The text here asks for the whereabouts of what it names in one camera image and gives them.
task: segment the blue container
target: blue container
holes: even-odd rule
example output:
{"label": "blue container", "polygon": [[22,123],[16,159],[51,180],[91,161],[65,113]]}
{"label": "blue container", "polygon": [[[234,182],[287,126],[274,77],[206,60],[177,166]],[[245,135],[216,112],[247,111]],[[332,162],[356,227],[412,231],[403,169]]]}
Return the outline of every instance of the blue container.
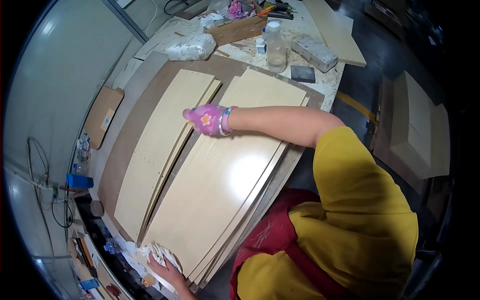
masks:
{"label": "blue container", "polygon": [[93,178],[91,177],[67,174],[66,181],[71,188],[93,188]]}
{"label": "blue container", "polygon": [[89,290],[89,289],[97,288],[99,286],[100,285],[95,278],[86,280],[86,281],[80,281],[80,284],[78,285],[78,287],[82,290]]}

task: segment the paper label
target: paper label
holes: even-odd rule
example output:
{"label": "paper label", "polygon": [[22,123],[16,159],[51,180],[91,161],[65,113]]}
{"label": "paper label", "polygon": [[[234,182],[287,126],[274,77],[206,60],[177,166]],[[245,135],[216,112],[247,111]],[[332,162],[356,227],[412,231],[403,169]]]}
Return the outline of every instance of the paper label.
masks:
{"label": "paper label", "polygon": [[110,121],[112,120],[113,114],[115,114],[115,111],[109,108],[107,111],[107,114],[105,115],[105,118],[103,119],[102,125],[100,126],[101,130],[107,131],[108,126],[110,125]]}

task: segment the red apron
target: red apron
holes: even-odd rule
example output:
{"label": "red apron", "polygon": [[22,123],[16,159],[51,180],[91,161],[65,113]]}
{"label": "red apron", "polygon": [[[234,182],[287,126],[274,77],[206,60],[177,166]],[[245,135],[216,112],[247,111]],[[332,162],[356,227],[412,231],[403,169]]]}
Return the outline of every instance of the red apron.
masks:
{"label": "red apron", "polygon": [[237,275],[242,263],[259,253],[274,255],[279,251],[285,251],[325,298],[329,300],[356,298],[322,270],[297,244],[297,233],[288,217],[288,210],[303,202],[320,202],[320,198],[306,190],[283,190],[274,205],[269,209],[269,214],[248,235],[240,246],[233,265],[230,279],[230,300],[240,299],[237,294]]}

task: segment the pink glove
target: pink glove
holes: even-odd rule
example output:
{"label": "pink glove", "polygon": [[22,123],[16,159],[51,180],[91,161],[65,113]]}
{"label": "pink glove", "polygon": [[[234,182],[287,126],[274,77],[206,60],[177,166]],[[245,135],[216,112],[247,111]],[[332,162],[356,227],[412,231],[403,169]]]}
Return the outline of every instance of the pink glove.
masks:
{"label": "pink glove", "polygon": [[228,115],[236,106],[226,108],[217,104],[200,105],[197,108],[186,109],[183,117],[195,123],[195,131],[208,135],[228,135],[232,130],[228,126]]}

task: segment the flower pattern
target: flower pattern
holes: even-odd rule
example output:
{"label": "flower pattern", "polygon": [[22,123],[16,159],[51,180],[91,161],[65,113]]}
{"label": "flower pattern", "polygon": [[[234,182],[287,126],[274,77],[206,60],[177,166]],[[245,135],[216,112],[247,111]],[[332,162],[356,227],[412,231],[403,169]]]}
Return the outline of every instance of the flower pattern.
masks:
{"label": "flower pattern", "polygon": [[203,126],[210,125],[210,119],[211,118],[212,118],[212,116],[210,116],[209,114],[205,114],[203,117],[200,118],[200,121],[202,121]]}

